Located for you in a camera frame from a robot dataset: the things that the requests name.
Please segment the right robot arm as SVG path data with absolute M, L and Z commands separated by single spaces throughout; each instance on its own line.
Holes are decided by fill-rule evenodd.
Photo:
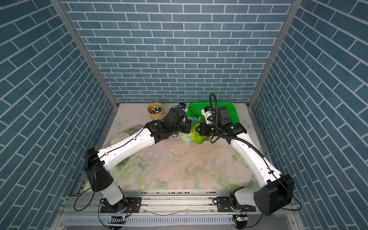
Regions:
M 253 172 L 260 189 L 250 198 L 244 189 L 232 194 L 237 206 L 256 206 L 263 215 L 270 216 L 290 204 L 293 199 L 294 180 L 283 175 L 260 152 L 251 140 L 247 130 L 241 123 L 234 123 L 227 107 L 214 108 L 206 106 L 201 110 L 205 121 L 196 131 L 201 136 L 223 138 L 247 162 Z

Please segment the clear zipper bag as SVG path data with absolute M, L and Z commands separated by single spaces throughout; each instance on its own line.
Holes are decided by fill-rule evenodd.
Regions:
M 200 126 L 200 123 L 196 123 L 191 126 L 190 133 L 179 133 L 179 138 L 183 140 L 187 144 L 203 144 L 205 141 L 210 141 L 210 136 L 200 136 L 200 134 L 196 131 L 196 128 Z
M 118 142 L 120 142 L 122 140 L 125 140 L 126 138 L 129 138 L 130 136 L 134 136 L 135 133 L 139 132 L 142 128 L 143 128 L 143 125 L 138 124 L 138 125 L 130 127 L 129 129 L 122 130 L 122 131 L 116 133 L 115 135 L 113 135 L 112 138 L 110 140 L 108 140 L 102 146 L 102 148 L 110 147 L 112 145 L 117 144 Z

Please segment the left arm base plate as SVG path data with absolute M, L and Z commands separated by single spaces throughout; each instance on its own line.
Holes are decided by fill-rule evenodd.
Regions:
M 100 201 L 101 213 L 139 213 L 141 207 L 142 198 L 141 197 L 128 197 L 123 198 L 121 201 L 115 205 L 111 205 L 106 198 L 102 198 Z

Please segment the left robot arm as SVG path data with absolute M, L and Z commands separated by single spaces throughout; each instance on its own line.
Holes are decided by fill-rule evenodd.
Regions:
M 110 205 L 125 198 L 110 171 L 134 153 L 166 140 L 178 133 L 190 133 L 191 120 L 181 107 L 172 107 L 163 119 L 152 120 L 132 136 L 112 146 L 85 153 L 85 173 L 94 192 L 99 192 Z

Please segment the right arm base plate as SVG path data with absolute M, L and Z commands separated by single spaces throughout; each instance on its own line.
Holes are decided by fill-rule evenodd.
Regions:
M 240 205 L 233 196 L 218 196 L 212 203 L 218 212 L 256 212 L 255 206 Z

